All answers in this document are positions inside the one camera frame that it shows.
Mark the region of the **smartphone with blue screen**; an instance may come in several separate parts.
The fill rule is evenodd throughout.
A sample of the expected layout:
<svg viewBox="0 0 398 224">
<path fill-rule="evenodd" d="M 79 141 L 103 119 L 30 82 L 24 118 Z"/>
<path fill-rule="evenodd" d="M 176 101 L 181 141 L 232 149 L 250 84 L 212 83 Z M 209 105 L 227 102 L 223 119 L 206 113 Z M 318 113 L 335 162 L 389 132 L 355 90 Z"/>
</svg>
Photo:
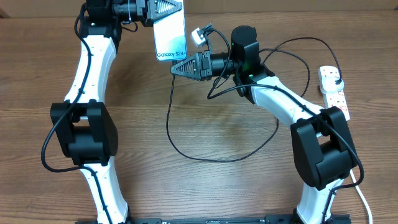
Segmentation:
<svg viewBox="0 0 398 224">
<path fill-rule="evenodd" d="M 158 61 L 184 60 L 187 57 L 185 11 L 182 9 L 154 23 L 155 54 Z"/>
</svg>

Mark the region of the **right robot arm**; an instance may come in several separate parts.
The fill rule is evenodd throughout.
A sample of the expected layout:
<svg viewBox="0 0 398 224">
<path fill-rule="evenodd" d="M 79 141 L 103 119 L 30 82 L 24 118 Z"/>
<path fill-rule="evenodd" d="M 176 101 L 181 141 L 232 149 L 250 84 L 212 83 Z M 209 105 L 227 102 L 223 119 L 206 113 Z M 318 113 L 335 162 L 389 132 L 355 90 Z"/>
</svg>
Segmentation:
<svg viewBox="0 0 398 224">
<path fill-rule="evenodd" d="M 170 71 L 174 77 L 212 80 L 215 85 L 232 77 L 240 96 L 289 127 L 302 196 L 292 214 L 267 215 L 266 223 L 349 223 L 349 215 L 331 212 L 336 192 L 346 188 L 345 178 L 362 166 L 342 110 L 315 105 L 284 86 L 260 57 L 255 28 L 236 27 L 226 45 L 226 52 L 193 54 Z"/>
</svg>

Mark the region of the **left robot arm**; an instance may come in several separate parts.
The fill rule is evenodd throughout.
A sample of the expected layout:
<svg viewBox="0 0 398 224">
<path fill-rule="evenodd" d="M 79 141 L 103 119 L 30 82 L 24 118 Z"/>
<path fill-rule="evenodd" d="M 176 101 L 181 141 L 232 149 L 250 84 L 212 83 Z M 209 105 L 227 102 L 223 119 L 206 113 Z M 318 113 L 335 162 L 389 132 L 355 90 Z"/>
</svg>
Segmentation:
<svg viewBox="0 0 398 224">
<path fill-rule="evenodd" d="M 94 223 L 132 223 L 129 205 L 119 186 L 115 155 L 118 131 L 104 104 L 109 70 L 116 58 L 126 24 L 156 22 L 176 17 L 184 20 L 183 1 L 86 1 L 81 5 L 74 31 L 81 43 L 75 79 L 61 103 L 50 108 L 53 127 L 48 137 L 57 136 L 71 168 L 79 170 L 91 190 L 97 210 Z"/>
</svg>

